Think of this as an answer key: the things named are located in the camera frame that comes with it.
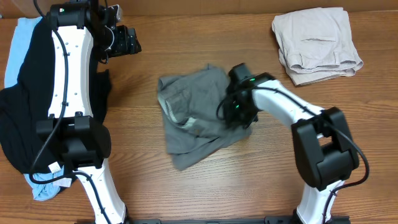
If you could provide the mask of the grey shorts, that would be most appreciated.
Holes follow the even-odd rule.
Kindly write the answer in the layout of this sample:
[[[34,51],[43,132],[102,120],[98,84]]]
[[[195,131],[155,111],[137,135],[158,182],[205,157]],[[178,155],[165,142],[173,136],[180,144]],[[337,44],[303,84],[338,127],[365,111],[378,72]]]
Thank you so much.
[[[213,65],[187,75],[159,78],[157,99],[166,150],[176,169],[185,170],[252,133],[241,126],[229,128],[216,117],[228,84],[225,71]]]

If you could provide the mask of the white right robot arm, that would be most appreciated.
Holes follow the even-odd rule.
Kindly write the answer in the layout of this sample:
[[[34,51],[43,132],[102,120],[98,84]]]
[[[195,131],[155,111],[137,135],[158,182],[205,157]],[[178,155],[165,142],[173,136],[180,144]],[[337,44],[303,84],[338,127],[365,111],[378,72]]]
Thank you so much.
[[[305,182],[293,214],[266,217],[265,223],[349,223],[349,217],[330,213],[339,189],[359,166],[343,112],[307,103],[268,73],[230,71],[228,76],[217,117],[230,126],[248,128],[258,121],[258,112],[273,115],[292,132],[296,167]]]

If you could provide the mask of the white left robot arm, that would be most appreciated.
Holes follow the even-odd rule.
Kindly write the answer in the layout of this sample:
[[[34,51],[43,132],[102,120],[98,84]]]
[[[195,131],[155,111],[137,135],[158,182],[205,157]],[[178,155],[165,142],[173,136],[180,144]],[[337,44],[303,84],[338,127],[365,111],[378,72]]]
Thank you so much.
[[[37,134],[55,162],[52,172],[64,167],[57,184],[76,177],[95,213],[95,223],[129,223],[127,207],[117,193],[109,169],[111,137],[93,117],[90,103],[90,60],[106,64],[112,57],[137,54],[136,31],[121,24],[117,4],[69,1],[54,4],[43,16],[52,31],[55,72],[52,101]]]

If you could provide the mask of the folded beige shorts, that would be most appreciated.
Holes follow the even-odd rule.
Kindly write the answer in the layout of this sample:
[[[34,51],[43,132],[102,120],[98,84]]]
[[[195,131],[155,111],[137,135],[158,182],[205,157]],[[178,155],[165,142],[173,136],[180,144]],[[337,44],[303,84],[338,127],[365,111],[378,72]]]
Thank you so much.
[[[363,67],[348,12],[341,7],[275,16],[272,31],[279,45],[279,61],[296,86],[352,77]]]

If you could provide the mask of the black shirt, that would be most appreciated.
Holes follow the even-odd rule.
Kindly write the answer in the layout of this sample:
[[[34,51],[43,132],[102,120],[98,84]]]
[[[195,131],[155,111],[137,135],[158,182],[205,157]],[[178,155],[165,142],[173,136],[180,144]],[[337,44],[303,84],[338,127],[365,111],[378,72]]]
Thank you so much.
[[[108,72],[97,72],[98,63],[90,60],[90,103],[94,119],[103,124],[111,91]],[[34,28],[30,46],[19,70],[17,84],[1,91],[1,147],[9,162],[35,184],[49,184],[66,174],[61,167],[52,172],[55,162],[37,134],[39,121],[45,120],[52,101],[55,52],[52,31],[41,20]]]

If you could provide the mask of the light blue garment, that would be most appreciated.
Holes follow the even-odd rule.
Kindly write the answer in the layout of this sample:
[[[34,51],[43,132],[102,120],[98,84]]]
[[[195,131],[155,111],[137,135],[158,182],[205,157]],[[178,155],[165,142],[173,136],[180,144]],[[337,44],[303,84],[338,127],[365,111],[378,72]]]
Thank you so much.
[[[5,71],[5,88],[11,88],[17,84],[19,70],[28,52],[34,28],[41,20],[41,17],[33,19],[22,17],[17,20]],[[72,178],[64,178],[49,184],[35,184],[30,180],[28,174],[24,174],[24,177],[32,188],[33,199],[41,202],[54,198],[57,194],[69,188],[75,181]]]

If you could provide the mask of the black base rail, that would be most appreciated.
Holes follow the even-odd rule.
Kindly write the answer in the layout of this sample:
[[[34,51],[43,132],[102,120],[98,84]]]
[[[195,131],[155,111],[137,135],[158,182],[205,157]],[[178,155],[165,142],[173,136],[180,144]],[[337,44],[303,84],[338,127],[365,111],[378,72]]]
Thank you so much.
[[[218,219],[218,220],[133,220],[127,218],[124,224],[302,224],[299,217],[291,216],[268,216],[264,218],[243,218],[243,219]]]

